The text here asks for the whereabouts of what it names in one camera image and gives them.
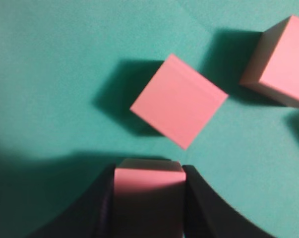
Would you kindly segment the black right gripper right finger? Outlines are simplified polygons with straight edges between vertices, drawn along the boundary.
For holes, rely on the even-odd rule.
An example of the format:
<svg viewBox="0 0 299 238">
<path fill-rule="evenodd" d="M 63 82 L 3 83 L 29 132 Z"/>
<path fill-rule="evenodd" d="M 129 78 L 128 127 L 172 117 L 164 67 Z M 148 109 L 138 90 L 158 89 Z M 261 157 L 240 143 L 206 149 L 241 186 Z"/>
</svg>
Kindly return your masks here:
<svg viewBox="0 0 299 238">
<path fill-rule="evenodd" d="M 223 198 L 192 165 L 184 165 L 186 191 L 184 236 L 186 238 L 271 238 Z"/>
</svg>

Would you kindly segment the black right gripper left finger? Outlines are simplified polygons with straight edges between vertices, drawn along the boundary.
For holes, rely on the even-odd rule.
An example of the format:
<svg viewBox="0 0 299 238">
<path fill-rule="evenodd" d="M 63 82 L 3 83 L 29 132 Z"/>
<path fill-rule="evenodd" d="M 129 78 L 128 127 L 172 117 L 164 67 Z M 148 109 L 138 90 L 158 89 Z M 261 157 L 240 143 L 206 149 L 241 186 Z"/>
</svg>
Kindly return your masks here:
<svg viewBox="0 0 299 238">
<path fill-rule="evenodd" d="M 29 238 L 109 238 L 116 166 L 107 166 L 64 212 Z"/>
</svg>

